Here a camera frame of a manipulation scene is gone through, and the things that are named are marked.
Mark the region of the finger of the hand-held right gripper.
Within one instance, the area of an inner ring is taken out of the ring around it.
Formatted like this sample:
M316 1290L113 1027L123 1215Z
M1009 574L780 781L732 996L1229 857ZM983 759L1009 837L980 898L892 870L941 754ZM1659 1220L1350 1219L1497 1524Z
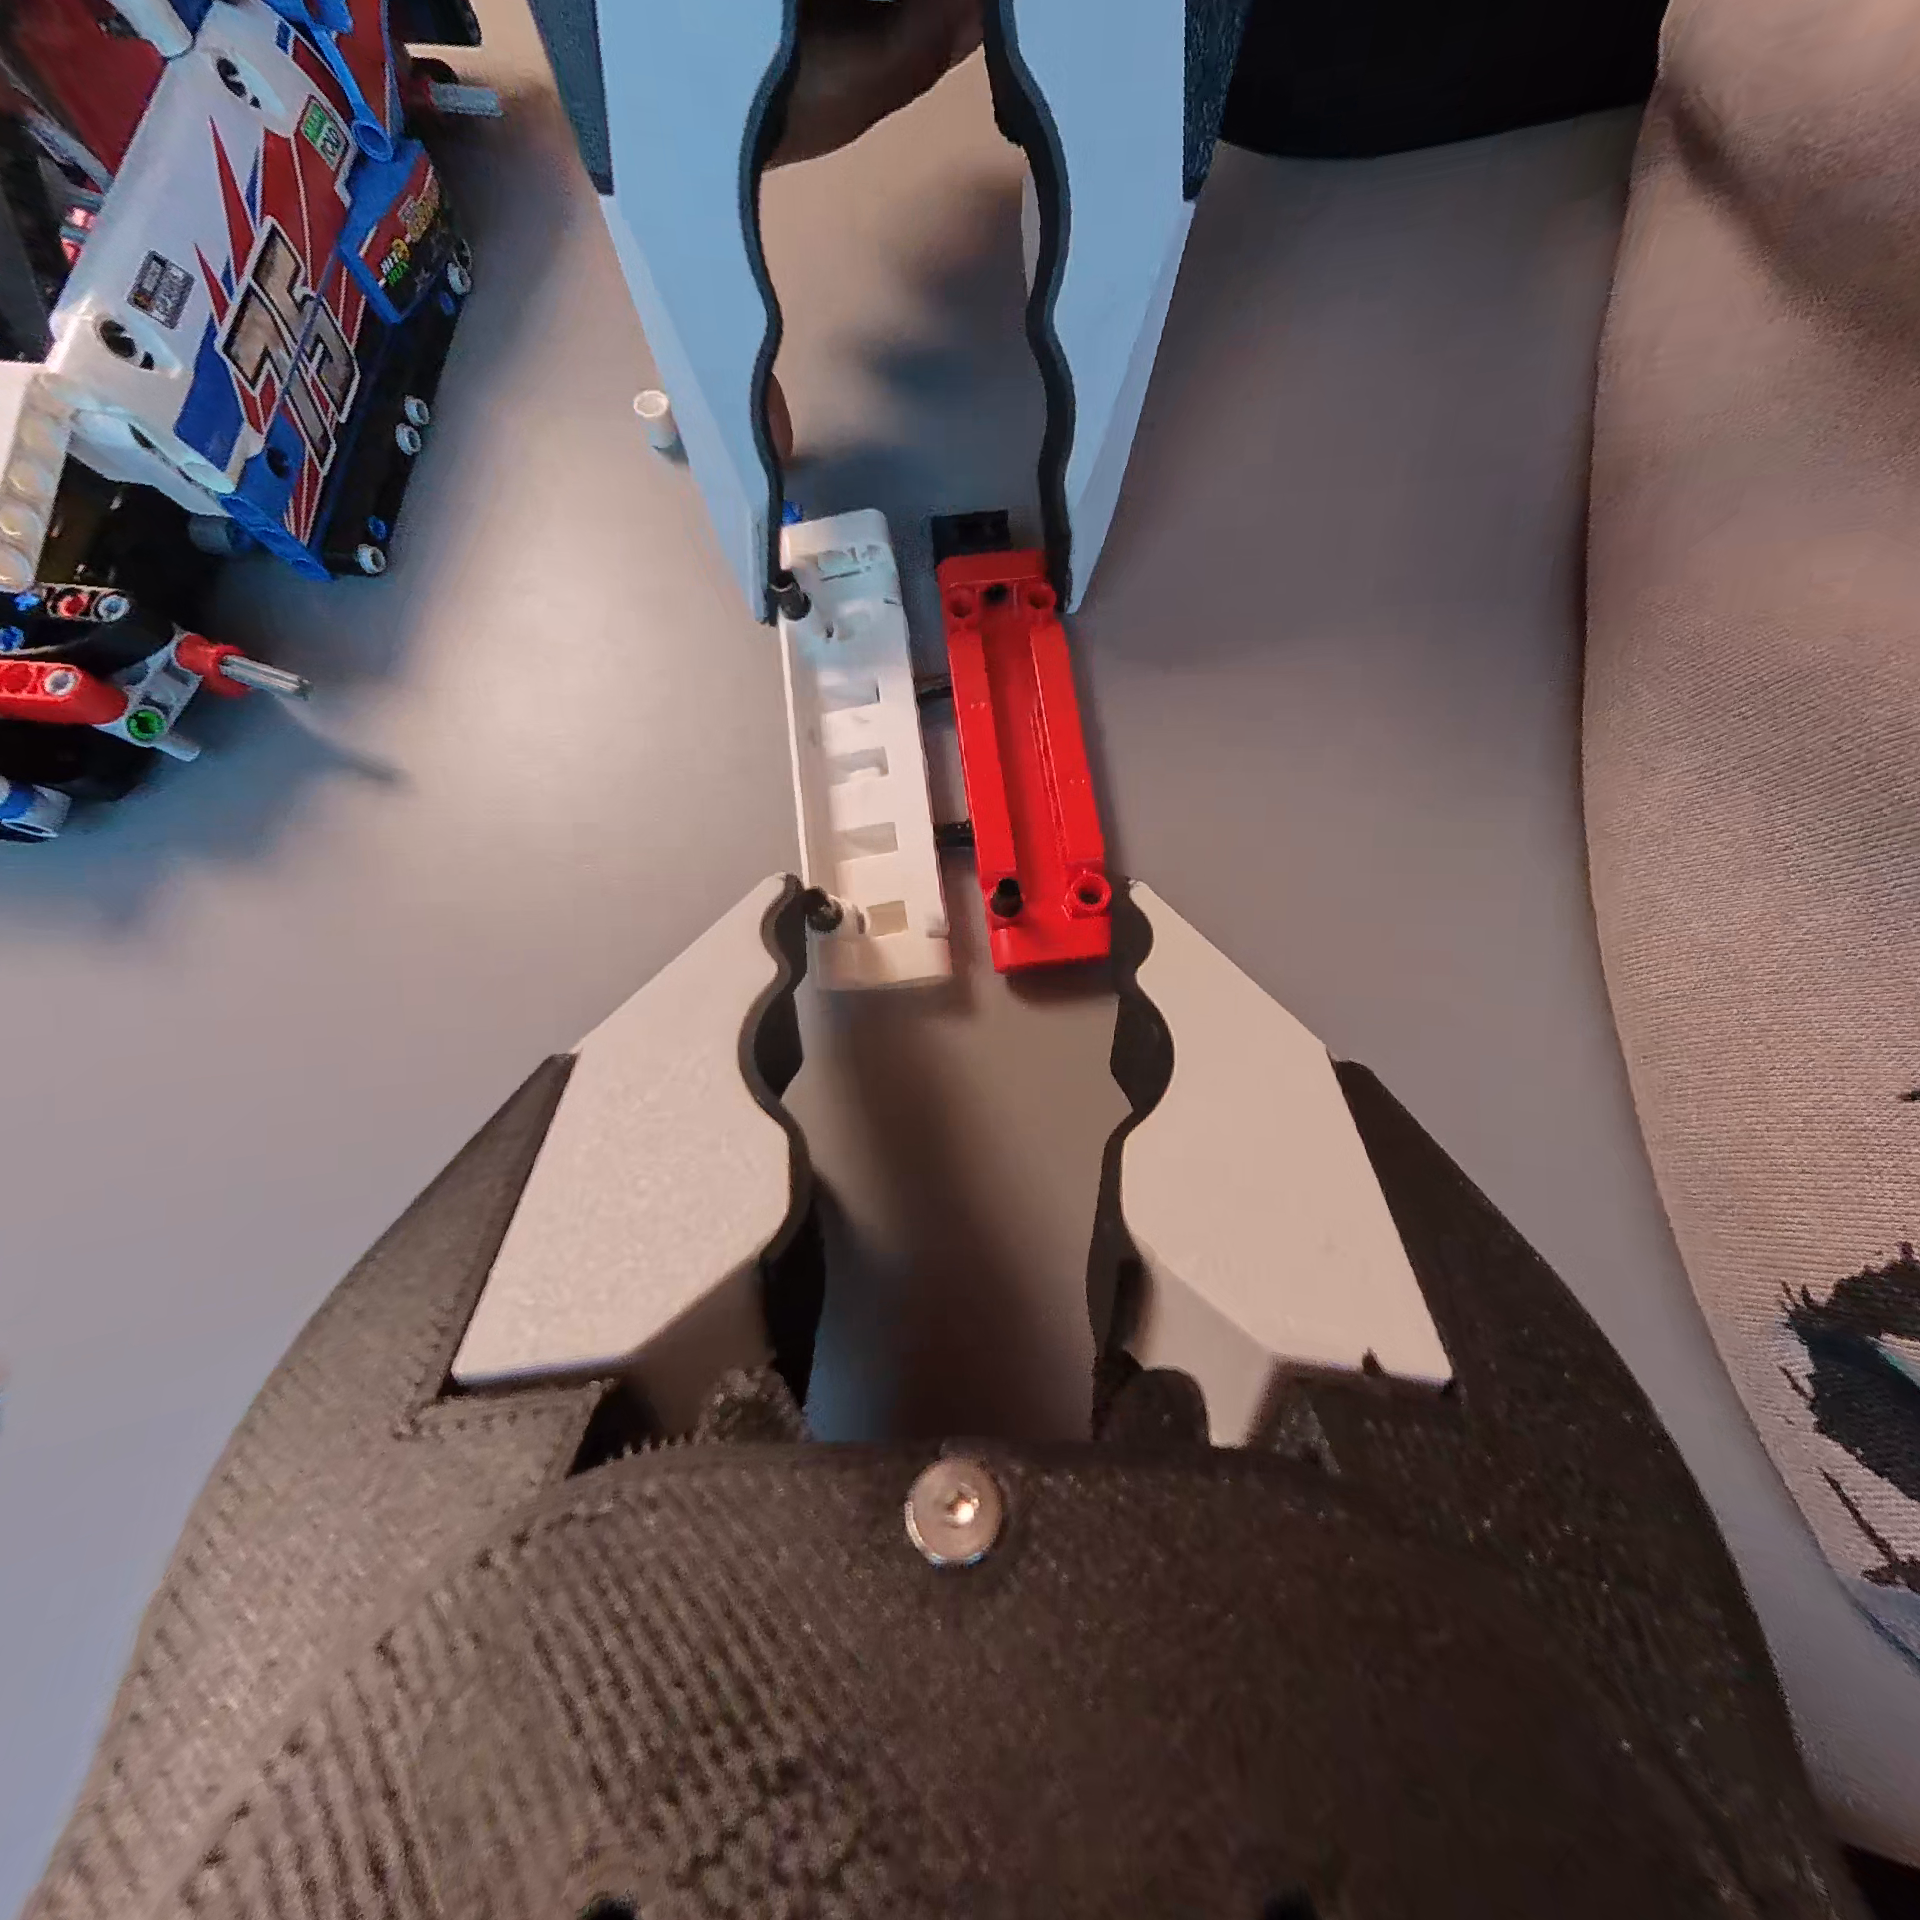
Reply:
M994 110L1036 186L1023 333L1039 367L1039 519L1065 610L1113 526L1193 205L1187 5L989 2Z
M604 213L678 441L755 620L772 620L780 307L759 229L762 137L795 55L787 2L597 5L613 190Z

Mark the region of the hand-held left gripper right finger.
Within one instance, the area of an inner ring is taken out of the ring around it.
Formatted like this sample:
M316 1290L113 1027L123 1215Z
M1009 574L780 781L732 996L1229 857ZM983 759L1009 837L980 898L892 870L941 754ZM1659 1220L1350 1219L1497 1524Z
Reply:
M1449 1387L1327 1045L1147 883L1116 908L1116 964L1102 1347L1183 1379L1217 1450L1251 1447L1303 1379Z

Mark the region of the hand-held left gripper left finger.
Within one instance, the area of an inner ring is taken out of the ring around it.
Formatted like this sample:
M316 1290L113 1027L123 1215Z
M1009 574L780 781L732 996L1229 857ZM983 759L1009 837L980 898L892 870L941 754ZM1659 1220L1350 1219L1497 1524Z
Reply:
M785 1109L805 971L805 892L778 874L577 1045L455 1386L621 1379L703 1404L771 1365L805 1401L809 1154Z

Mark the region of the white red lego assembly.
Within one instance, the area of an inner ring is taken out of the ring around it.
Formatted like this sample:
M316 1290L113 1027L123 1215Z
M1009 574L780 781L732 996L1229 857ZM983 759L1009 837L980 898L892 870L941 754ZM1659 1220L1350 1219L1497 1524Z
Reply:
M878 510L781 510L775 575L801 876L826 990L954 977L954 926L998 977L1113 950L1113 876L1044 553L1009 513L931 523L938 635L907 629Z

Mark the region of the blue white lego race car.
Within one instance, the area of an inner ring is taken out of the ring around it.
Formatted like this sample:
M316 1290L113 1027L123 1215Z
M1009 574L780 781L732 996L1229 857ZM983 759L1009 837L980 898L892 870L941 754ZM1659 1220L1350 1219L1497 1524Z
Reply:
M309 684L202 623L242 558L375 579L474 257L422 132L458 2L2 6L2 837Z

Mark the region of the person's right hand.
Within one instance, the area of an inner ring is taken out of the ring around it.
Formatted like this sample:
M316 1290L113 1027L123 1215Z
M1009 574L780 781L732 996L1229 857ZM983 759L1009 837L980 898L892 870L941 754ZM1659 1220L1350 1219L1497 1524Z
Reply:
M837 153L913 105L980 43L978 2L801 2L764 165Z

